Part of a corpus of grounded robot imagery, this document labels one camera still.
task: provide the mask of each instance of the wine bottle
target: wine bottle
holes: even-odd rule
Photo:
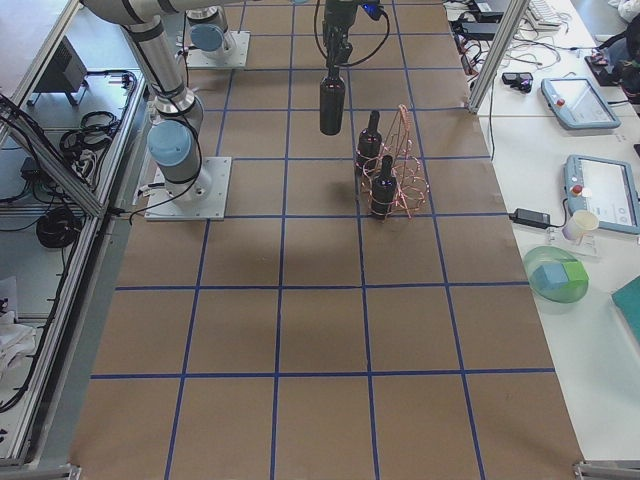
[[[320,131],[325,135],[337,135],[342,127],[342,112],[346,87],[336,72],[320,83]]]
[[[380,112],[373,110],[369,115],[369,125],[358,137],[358,152],[356,157],[356,173],[362,173],[364,166],[372,158],[380,154],[382,146],[382,135],[378,132],[378,122],[380,121]],[[368,163],[369,168],[373,168],[375,162]]]
[[[392,167],[393,157],[382,157],[380,173],[371,182],[371,216],[379,220],[384,220],[389,214],[398,187],[398,181],[391,171]]]

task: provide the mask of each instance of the white cloth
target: white cloth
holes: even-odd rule
[[[640,0],[621,0],[618,5],[618,13],[624,20],[630,22],[640,14]]]
[[[20,361],[36,351],[36,329],[27,325],[13,323],[14,312],[0,317],[0,378],[11,368],[20,365]]]

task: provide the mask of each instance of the power adapter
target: power adapter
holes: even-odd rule
[[[551,226],[551,219],[548,213],[534,212],[524,208],[516,208],[515,212],[509,214],[509,219],[513,223],[526,225],[527,227],[541,228],[546,230]]]

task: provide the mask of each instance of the grid square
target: grid square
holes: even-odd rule
[[[352,157],[353,138],[348,112],[342,117],[342,131],[334,137],[327,137],[320,132],[320,115],[317,111],[291,112],[289,158]]]
[[[242,29],[259,35],[290,35],[293,27],[293,6],[246,3]]]
[[[294,35],[313,35],[313,12],[315,10],[315,3],[313,5],[296,5],[295,7],[295,19],[293,26]],[[322,35],[322,7],[318,11],[318,35]]]
[[[367,218],[362,227],[368,285],[442,282],[431,218]]]
[[[319,35],[322,35],[322,27],[318,27],[320,30]],[[296,35],[293,37],[293,61],[291,63],[292,68],[315,68],[326,72],[325,59],[318,51],[318,46],[313,38],[313,35]]]
[[[176,379],[92,380],[70,462],[82,465],[87,478],[164,478],[179,384]]]
[[[352,160],[290,161],[287,214],[355,215]]]
[[[527,280],[506,215],[441,217],[438,226],[450,282]]]
[[[460,368],[443,288],[369,288],[367,315],[373,370]]]
[[[451,32],[444,5],[397,5],[395,13],[403,34]]]
[[[221,155],[244,158],[283,158],[287,112],[227,112]]]
[[[422,148],[427,157],[488,156],[477,115],[459,108],[441,111],[418,111]]]
[[[277,285],[282,220],[228,218],[211,226],[203,285]]]
[[[198,142],[200,143],[203,156],[216,156],[221,125],[222,112],[204,112],[202,126],[198,132]]]
[[[288,219],[285,285],[360,285],[356,219]]]
[[[116,291],[93,372],[181,372],[193,295],[176,290]]]
[[[401,43],[408,68],[462,69],[451,35],[401,35]]]
[[[416,108],[463,107],[469,86],[462,70],[409,70]]]
[[[373,382],[381,479],[480,478],[458,375]]]
[[[284,160],[233,162],[226,215],[280,215]]]
[[[273,380],[189,379],[172,478],[268,478]]]
[[[195,285],[205,225],[136,221],[129,234],[118,285]]]
[[[282,372],[364,372],[367,369],[362,291],[285,290]]]
[[[354,70],[351,77],[353,108],[397,108],[411,105],[407,79],[402,70]]]
[[[224,108],[230,78],[231,72],[224,70],[189,70],[189,86],[196,92],[205,109]]]
[[[373,478],[366,378],[282,378],[276,478]]]
[[[451,289],[467,369],[553,367],[528,286]]]
[[[289,72],[237,71],[229,95],[229,109],[286,109]]]
[[[438,213],[505,212],[489,160],[429,160],[431,196]]]
[[[487,478],[572,478],[582,455],[555,374],[467,381]]]
[[[247,69],[289,70],[291,67],[291,37],[252,36],[247,55]]]
[[[277,316],[275,290],[202,290],[189,371],[273,372]]]
[[[368,56],[373,52],[374,49],[380,45],[382,41],[384,31],[380,31],[379,35],[357,35],[355,32],[353,35],[349,35],[351,44],[353,45],[353,52],[349,57],[349,61],[355,63],[362,58]],[[391,35],[387,38],[387,41],[384,42],[384,45],[380,48],[380,50],[369,60],[360,65],[356,65],[353,67],[355,70],[364,70],[364,69],[372,69],[372,68],[394,68],[394,69],[404,69],[404,60],[402,58],[402,49],[400,48],[400,39],[397,35]]]

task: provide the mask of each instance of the white metal plate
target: white metal plate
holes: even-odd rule
[[[187,63],[189,70],[228,70],[230,68],[245,68],[249,54],[250,32],[231,32],[236,41],[236,48],[228,57],[213,59],[202,54],[200,50],[189,52]]]
[[[173,202],[152,207],[145,213],[145,218],[155,220],[223,220],[227,207],[227,193],[229,191],[229,179],[231,177],[231,157],[205,157],[202,168],[211,176],[211,191],[209,195],[192,202]],[[160,169],[157,170],[154,182],[164,182],[164,176]],[[159,204],[171,200],[165,189],[152,190],[149,195],[149,205]]]

